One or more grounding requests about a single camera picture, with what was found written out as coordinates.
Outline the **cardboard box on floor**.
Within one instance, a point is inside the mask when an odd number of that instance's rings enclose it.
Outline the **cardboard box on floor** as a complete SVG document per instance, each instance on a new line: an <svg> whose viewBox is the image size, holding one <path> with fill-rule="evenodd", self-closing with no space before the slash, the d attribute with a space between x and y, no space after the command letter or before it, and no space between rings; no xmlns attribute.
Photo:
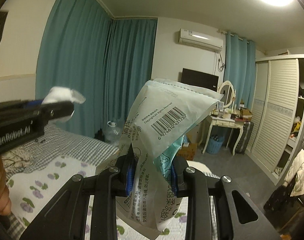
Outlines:
<svg viewBox="0 0 304 240"><path fill-rule="evenodd" d="M183 157L186 160L193 160L198 148L198 144L191 142L186 135L183 137L182 147L177 152L178 156Z"/></svg>

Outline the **grey checked bed sheet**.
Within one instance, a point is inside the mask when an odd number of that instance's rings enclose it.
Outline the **grey checked bed sheet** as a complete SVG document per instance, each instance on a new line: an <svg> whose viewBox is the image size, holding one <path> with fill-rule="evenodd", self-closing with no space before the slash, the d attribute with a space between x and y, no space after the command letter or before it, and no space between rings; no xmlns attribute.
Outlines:
<svg viewBox="0 0 304 240"><path fill-rule="evenodd" d="M89 163L96 168L117 152L116 147L106 142L69 133L51 124L45 127L43 136L21 146L33 157L32 164L22 171L24 173L42 170L50 161L63 155Z"/></svg>

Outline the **branch patterned pillow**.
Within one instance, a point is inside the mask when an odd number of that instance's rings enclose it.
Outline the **branch patterned pillow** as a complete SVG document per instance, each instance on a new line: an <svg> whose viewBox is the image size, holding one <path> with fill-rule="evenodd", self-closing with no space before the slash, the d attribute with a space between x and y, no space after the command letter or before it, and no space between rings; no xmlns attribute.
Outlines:
<svg viewBox="0 0 304 240"><path fill-rule="evenodd" d="M2 155L3 165L6 175L11 177L13 174L22 172L32 164L33 157L23 146L16 147Z"/></svg>

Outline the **white floral quilted mat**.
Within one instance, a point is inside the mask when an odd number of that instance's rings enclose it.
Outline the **white floral quilted mat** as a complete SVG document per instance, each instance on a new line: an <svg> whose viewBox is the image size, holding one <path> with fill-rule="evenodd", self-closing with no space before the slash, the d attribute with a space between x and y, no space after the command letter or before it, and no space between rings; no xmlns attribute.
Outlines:
<svg viewBox="0 0 304 240"><path fill-rule="evenodd" d="M95 166L72 157L60 156L50 161L42 170L14 174L7 182L12 203L8 230L12 239L19 239L22 232L34 220L57 191L72 175L84 178L95 174ZM89 239L93 198L90 197L85 239ZM183 198L178 213L156 239L185 239L187 221L187 198ZM118 239L147 239L117 217Z"/></svg>

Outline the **blue plastic laundry basket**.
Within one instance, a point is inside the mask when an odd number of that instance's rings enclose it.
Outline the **blue plastic laundry basket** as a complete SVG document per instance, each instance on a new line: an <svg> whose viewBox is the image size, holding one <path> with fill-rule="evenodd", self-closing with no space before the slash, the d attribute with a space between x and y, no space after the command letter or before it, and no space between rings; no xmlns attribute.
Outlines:
<svg viewBox="0 0 304 240"><path fill-rule="evenodd" d="M209 154L217 154L224 142L224 136L211 135L206 147L206 152Z"/></svg>

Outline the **clear water jug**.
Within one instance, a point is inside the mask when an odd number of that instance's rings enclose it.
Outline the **clear water jug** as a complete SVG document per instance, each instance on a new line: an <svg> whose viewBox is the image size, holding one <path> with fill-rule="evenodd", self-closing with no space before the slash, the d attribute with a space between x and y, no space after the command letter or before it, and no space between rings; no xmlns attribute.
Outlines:
<svg viewBox="0 0 304 240"><path fill-rule="evenodd" d="M113 146L118 146L121 137L121 128L115 121L108 121L103 129L105 142Z"/></svg>

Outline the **white dressing table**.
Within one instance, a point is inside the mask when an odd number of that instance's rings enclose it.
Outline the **white dressing table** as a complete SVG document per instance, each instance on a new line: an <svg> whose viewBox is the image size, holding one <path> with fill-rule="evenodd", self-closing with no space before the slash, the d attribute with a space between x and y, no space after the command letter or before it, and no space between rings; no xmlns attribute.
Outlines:
<svg viewBox="0 0 304 240"><path fill-rule="evenodd" d="M231 118L219 118L219 117L213 117L212 115L209 115L205 118L205 124L203 125L202 128L202 139L204 138L205 131L206 131L206 125L208 125L208 132L205 140L205 145L202 150L202 154L205 154L206 148L209 142L209 138L211 136L212 128L213 127L223 127L223 128L231 128L231 129L239 129L239 135L236 140L236 143L234 144L233 150L232 150L232 155L236 155L236 148L238 143L240 142L240 139L243 135L244 131L244 121L239 121L239 120L233 120Z"/></svg>

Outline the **large teal curtain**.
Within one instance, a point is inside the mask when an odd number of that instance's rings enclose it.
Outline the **large teal curtain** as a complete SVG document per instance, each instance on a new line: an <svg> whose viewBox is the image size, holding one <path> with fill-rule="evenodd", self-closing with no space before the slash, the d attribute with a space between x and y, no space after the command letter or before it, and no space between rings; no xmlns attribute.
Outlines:
<svg viewBox="0 0 304 240"><path fill-rule="evenodd" d="M151 78L157 20L116 20L96 0L56 0L43 33L36 96L54 86L77 90L86 101L62 128L94 137L109 120L125 120Z"/></svg>

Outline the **dark suitcase beside table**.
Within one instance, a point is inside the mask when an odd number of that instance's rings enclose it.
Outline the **dark suitcase beside table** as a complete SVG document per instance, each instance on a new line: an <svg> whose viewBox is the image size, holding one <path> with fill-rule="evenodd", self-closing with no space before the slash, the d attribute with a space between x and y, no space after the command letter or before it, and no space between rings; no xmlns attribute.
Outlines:
<svg viewBox="0 0 304 240"><path fill-rule="evenodd" d="M246 121L243 125L243 132L239 142L237 143L236 153L245 153L249 140L251 138L252 130L254 128L254 122Z"/></svg>

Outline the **white oval vanity mirror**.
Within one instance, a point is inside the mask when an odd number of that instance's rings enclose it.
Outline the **white oval vanity mirror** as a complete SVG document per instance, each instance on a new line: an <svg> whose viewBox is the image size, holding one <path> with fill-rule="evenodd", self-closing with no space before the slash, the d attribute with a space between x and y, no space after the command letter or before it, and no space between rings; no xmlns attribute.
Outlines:
<svg viewBox="0 0 304 240"><path fill-rule="evenodd" d="M231 81L224 81L218 88L218 93L223 95L220 100L223 102L223 108L232 106L236 99L236 90L234 89Z"/></svg>

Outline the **white louvered wardrobe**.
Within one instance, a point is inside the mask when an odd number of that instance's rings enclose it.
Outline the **white louvered wardrobe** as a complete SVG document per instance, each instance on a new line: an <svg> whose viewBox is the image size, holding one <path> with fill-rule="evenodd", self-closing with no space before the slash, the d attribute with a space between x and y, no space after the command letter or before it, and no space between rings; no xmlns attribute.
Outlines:
<svg viewBox="0 0 304 240"><path fill-rule="evenodd" d="M279 185L304 146L304 54L256 61L251 111L246 154Z"/></svg>

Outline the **white puffy jacket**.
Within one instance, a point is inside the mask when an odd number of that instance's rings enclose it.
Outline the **white puffy jacket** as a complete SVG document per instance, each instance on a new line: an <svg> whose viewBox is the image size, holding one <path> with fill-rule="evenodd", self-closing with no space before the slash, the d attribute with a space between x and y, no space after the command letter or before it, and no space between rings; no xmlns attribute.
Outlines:
<svg viewBox="0 0 304 240"><path fill-rule="evenodd" d="M294 177L296 177L295 185L290 196L301 196L304 194L304 149L300 150L293 160L284 178L283 186L288 186Z"/></svg>

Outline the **narrow teal curtain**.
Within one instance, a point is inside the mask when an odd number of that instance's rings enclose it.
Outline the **narrow teal curtain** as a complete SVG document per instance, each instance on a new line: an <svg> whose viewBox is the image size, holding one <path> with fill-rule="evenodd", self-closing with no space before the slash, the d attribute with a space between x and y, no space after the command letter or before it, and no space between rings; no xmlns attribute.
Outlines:
<svg viewBox="0 0 304 240"><path fill-rule="evenodd" d="M256 81L256 44L237 34L226 34L226 67L224 80L236 90L236 104L251 108Z"/></svg>

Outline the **black wall television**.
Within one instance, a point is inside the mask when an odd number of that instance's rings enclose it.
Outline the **black wall television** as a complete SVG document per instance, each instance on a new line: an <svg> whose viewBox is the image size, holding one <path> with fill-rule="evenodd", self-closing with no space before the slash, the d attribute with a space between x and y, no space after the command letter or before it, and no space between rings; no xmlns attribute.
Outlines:
<svg viewBox="0 0 304 240"><path fill-rule="evenodd" d="M218 81L219 77L212 74L186 68L182 70L181 83L187 85L202 87L216 92L218 90Z"/></svg>

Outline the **white wall air conditioner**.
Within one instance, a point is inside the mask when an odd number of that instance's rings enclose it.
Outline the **white wall air conditioner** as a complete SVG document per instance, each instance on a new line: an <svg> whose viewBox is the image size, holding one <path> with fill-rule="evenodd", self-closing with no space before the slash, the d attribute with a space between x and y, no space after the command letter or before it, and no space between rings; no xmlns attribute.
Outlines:
<svg viewBox="0 0 304 240"><path fill-rule="evenodd" d="M220 38L187 29L180 29L179 43L217 52L224 46L224 41Z"/></svg>

